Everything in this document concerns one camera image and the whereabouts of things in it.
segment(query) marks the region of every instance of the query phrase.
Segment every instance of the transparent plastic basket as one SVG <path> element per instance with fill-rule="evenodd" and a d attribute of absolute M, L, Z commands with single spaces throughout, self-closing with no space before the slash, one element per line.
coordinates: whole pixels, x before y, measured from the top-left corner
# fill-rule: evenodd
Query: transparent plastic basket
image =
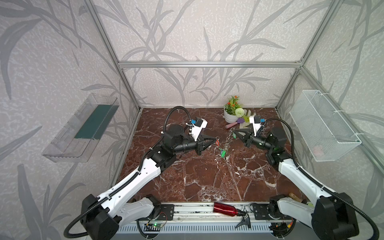
<path fill-rule="evenodd" d="M 99 117 L 97 123 L 87 122 L 100 105 L 104 105 L 104 110 L 103 114 L 94 114 Z M 118 107 L 117 97 L 91 93 L 42 155 L 53 162 L 87 162 Z M 86 130 L 82 132 L 86 134 L 79 136 L 79 131 L 85 125 Z"/>
<path fill-rule="evenodd" d="M 303 90 L 290 114 L 315 161 L 334 161 L 361 144 L 334 106 L 319 90 Z"/>

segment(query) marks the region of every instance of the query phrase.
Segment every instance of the red marble tabletop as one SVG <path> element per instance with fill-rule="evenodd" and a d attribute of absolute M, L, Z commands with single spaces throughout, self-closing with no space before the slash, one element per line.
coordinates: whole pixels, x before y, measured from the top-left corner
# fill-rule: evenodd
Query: red marble tabletop
<path fill-rule="evenodd" d="M 250 109 L 262 118 L 276 118 L 273 108 Z M 229 134 L 223 118 L 222 108 L 188 109 L 192 119 L 204 118 L 208 125 L 203 133 L 219 136 L 220 147 Z M 119 181 L 132 172 L 143 154 L 159 139 L 164 120 L 169 109 L 143 109 L 133 137 Z M 175 111 L 169 124 L 183 124 L 187 121 L 184 111 Z M 280 122 L 270 121 L 264 128 L 266 134 Z M 229 158 L 221 158 L 220 150 L 213 144 L 201 156 L 195 151 L 178 154 L 178 159 L 160 176 L 146 184 L 135 196 L 141 199 L 148 194 L 154 195 L 161 202 L 200 202 L 200 201 L 269 201 L 269 197 L 293 192 L 302 197 L 300 190 L 285 176 L 273 169 L 265 158 L 265 151 L 256 147 L 247 148 L 239 139 L 232 138 Z"/>

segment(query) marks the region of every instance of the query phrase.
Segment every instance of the robotic arm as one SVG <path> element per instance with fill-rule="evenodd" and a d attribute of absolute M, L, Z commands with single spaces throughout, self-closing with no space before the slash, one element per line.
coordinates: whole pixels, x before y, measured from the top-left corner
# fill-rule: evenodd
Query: robotic arm
<path fill-rule="evenodd" d="M 265 155 L 268 163 L 290 179 L 315 207 L 294 201 L 286 195 L 279 195 L 270 198 L 269 216 L 278 219 L 282 215 L 288 215 L 311 227 L 321 240 L 343 240 L 359 234 L 356 211 L 374 229 L 374 234 L 370 239 L 378 239 L 379 231 L 375 223 L 353 205 L 352 199 L 346 193 L 338 194 L 326 187 L 297 163 L 291 127 L 278 118 L 268 119 L 265 123 L 270 120 L 281 121 L 289 128 L 292 155 L 284 150 L 287 138 L 282 128 L 274 127 L 267 134 L 267 137 L 260 136 L 265 124 L 261 125 L 259 116 L 250 117 L 250 122 L 253 123 L 253 132 L 250 129 L 236 129 L 234 133 L 244 142 L 244 146 L 255 145 L 259 149 L 267 150 Z"/>
<path fill-rule="evenodd" d="M 171 125 L 166 129 L 167 121 L 173 111 L 184 110 L 189 117 L 187 127 Z M 90 235 L 93 240 L 109 240 L 119 227 L 143 217 L 154 219 L 160 214 L 161 203 L 153 196 L 147 196 L 133 203 L 127 203 L 149 181 L 159 176 L 176 160 L 176 154 L 195 150 L 197 155 L 207 149 L 216 138 L 201 134 L 207 126 L 202 118 L 192 120 L 189 112 L 181 106 L 174 107 L 168 114 L 162 136 L 142 158 L 140 165 L 123 180 L 97 197 L 88 195 L 82 203 L 81 212 L 64 230 L 66 238 L 78 238 Z M 87 232 L 69 233 L 80 221 Z"/>

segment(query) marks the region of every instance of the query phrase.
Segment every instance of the leaf-patterned wallpaper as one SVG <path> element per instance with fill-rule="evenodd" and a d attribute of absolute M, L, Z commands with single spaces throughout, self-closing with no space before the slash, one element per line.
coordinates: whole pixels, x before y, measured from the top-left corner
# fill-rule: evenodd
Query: leaf-patterned wallpaper
<path fill-rule="evenodd" d="M 137 111 L 82 1 L 0 0 L 0 70 L 0 239 L 63 239 L 109 187 Z M 43 157 L 90 93 L 120 107 L 89 161 Z"/>
<path fill-rule="evenodd" d="M 384 153 L 383 23 L 383 0 L 344 1 L 305 65 L 381 153 Z M 294 123 L 289 111 L 304 89 L 310 86 L 300 77 L 279 109 L 290 124 Z M 360 147 L 336 161 L 315 162 L 298 131 L 295 137 L 299 146 L 296 152 L 307 170 L 333 189 L 348 193 L 383 231 L 384 178 Z M 357 239 L 369 238 L 371 227 L 360 216 L 358 220 L 361 236 Z"/>
<path fill-rule="evenodd" d="M 297 61 L 330 0 L 95 0 L 120 61 Z M 272 106 L 292 69 L 125 69 L 142 106 Z"/>

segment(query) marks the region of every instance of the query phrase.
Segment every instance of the white mesh basket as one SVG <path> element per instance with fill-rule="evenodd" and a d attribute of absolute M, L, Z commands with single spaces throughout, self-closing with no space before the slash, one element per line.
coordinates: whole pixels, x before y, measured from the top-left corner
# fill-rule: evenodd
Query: white mesh basket
<path fill-rule="evenodd" d="M 361 140 L 319 90 L 303 90 L 290 114 L 315 161 L 334 161 Z"/>

